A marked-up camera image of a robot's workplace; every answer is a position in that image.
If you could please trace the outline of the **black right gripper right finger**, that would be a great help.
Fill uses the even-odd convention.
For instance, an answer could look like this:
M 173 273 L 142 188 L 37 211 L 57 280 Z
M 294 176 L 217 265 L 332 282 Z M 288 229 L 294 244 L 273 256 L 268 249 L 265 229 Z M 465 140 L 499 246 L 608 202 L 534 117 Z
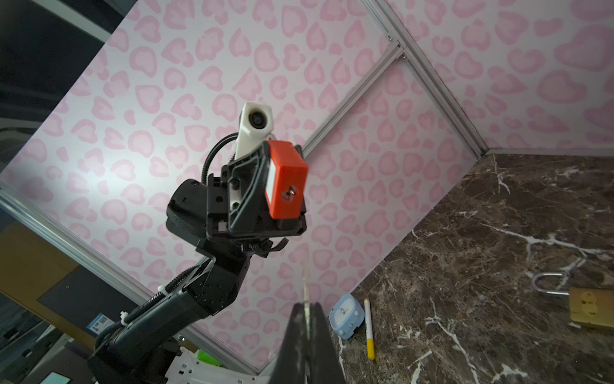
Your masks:
M 310 303 L 306 309 L 308 383 L 345 383 L 344 371 L 337 360 L 337 352 L 331 338 L 324 310 L 320 303 Z

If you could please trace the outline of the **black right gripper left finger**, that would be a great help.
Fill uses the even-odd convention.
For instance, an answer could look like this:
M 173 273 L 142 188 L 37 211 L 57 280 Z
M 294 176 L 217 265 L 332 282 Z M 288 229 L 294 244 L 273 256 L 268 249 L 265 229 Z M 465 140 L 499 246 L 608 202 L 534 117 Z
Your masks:
M 307 325 L 305 304 L 295 304 L 279 350 L 270 384 L 305 382 Z

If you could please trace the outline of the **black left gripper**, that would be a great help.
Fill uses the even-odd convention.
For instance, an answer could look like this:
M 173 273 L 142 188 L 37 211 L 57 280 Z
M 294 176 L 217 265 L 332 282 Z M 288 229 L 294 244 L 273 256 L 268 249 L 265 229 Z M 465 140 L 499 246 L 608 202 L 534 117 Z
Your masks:
M 269 172 L 268 141 L 250 155 L 223 166 L 219 176 L 206 176 L 206 236 L 255 242 L 289 238 L 307 230 L 305 200 L 297 219 L 272 219 L 265 196 Z

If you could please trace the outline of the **red safety padlock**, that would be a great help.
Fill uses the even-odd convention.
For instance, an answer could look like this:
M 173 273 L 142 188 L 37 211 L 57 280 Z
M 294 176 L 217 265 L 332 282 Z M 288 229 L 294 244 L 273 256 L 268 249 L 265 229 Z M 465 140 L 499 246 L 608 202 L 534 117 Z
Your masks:
M 291 142 L 270 140 L 269 172 L 265 196 L 270 216 L 276 220 L 297 219 L 302 211 L 309 166 Z

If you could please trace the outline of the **brass padlock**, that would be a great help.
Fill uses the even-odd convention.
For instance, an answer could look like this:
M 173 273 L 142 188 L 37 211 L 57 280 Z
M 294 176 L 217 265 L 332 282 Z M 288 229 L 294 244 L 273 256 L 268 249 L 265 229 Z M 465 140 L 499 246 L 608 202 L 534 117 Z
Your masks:
M 542 294 L 565 297 L 569 301 L 571 321 L 581 326 L 613 328 L 613 290 L 570 287 L 554 291 L 540 286 L 545 278 L 567 278 L 564 272 L 541 272 L 531 279 L 532 288 Z

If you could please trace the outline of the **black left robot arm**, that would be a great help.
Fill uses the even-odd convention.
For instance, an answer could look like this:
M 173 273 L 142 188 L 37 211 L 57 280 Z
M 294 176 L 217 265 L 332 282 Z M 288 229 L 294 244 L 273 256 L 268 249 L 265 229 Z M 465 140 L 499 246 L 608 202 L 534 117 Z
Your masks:
M 300 146 L 268 140 L 220 175 L 183 182 L 167 205 L 166 226 L 201 260 L 99 334 L 88 361 L 94 378 L 165 382 L 176 335 L 236 300 L 252 257 L 266 258 L 305 233 L 308 173 Z

